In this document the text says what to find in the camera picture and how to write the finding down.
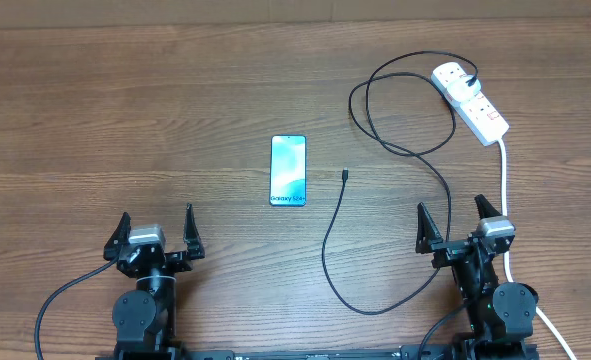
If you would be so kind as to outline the Samsung Galaxy smartphone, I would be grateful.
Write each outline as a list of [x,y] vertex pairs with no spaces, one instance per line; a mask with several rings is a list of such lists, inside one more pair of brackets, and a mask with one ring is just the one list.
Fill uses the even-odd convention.
[[271,138],[269,203],[272,206],[306,204],[306,159],[304,135]]

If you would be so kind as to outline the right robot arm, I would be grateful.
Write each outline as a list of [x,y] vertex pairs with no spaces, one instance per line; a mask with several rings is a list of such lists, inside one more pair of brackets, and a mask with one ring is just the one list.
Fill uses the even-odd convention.
[[[462,304],[439,320],[417,349],[419,359],[537,359],[526,339],[533,334],[533,318],[539,301],[531,286],[498,280],[493,260],[505,254],[515,238],[515,226],[482,195],[475,197],[480,221],[467,238],[446,241],[426,206],[417,206],[415,250],[431,254],[432,266],[451,268]],[[427,342],[439,327],[466,312],[471,330],[457,333],[448,345],[429,348]]]

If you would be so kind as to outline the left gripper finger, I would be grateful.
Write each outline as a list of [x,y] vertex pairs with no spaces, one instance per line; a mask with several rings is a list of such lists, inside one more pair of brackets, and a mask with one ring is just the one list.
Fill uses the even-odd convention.
[[188,256],[191,260],[205,257],[204,246],[195,223],[193,206],[190,203],[186,205],[183,241],[186,244]]
[[106,261],[113,261],[119,256],[122,247],[128,243],[130,230],[131,217],[127,212],[124,212],[117,228],[103,248],[103,258]]

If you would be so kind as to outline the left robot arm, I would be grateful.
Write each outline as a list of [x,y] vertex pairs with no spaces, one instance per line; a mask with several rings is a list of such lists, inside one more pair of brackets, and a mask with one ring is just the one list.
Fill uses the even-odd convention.
[[133,227],[124,213],[103,249],[105,260],[136,282],[112,310],[117,330],[114,359],[188,359],[186,346],[176,336],[176,275],[193,269],[205,257],[193,206],[186,205],[183,227],[186,248],[167,252],[159,224]]

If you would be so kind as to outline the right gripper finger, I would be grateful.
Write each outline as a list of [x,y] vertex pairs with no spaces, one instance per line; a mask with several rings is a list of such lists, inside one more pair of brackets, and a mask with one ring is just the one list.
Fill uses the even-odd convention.
[[483,194],[475,196],[474,200],[480,219],[487,219],[502,215],[502,213],[498,211]]
[[415,251],[419,254],[428,254],[434,251],[434,247],[442,244],[444,238],[432,219],[427,207],[420,202],[417,205],[417,237]]

